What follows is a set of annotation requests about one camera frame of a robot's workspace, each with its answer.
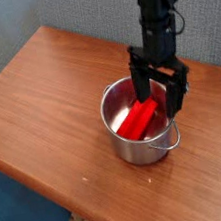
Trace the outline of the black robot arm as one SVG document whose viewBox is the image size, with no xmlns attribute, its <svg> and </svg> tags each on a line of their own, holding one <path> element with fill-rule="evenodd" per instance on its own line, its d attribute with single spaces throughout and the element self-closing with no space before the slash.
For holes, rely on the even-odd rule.
<svg viewBox="0 0 221 221">
<path fill-rule="evenodd" d="M 188 88 L 188 71 L 176 56 L 176 37 L 183 30 L 176 28 L 177 0 L 137 0 L 140 6 L 142 46 L 131 46 L 129 64 L 138 101 L 150 97 L 150 81 L 166 87 L 166 113 L 173 118 L 181 110 Z"/>
</svg>

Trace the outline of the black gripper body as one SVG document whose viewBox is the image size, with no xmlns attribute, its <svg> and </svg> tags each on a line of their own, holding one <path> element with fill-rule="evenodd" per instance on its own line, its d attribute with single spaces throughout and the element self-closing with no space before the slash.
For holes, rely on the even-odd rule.
<svg viewBox="0 0 221 221">
<path fill-rule="evenodd" d="M 142 27 L 142 47 L 128 48 L 130 67 L 147 72 L 149 79 L 164 84 L 167 80 L 187 79 L 188 66 L 176 56 L 176 22 L 167 21 Z"/>
</svg>

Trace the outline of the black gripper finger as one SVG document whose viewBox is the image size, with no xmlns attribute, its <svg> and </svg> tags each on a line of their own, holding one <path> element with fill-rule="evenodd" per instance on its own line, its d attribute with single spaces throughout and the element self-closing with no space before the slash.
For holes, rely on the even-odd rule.
<svg viewBox="0 0 221 221">
<path fill-rule="evenodd" d="M 138 101 L 145 102 L 150 96 L 151 88 L 147 72 L 135 66 L 130 67 L 132 83 Z"/>
<path fill-rule="evenodd" d="M 167 80 L 164 82 L 166 87 L 166 113 L 168 118 L 174 118 L 182 108 L 184 95 L 188 90 L 187 79 Z"/>
</svg>

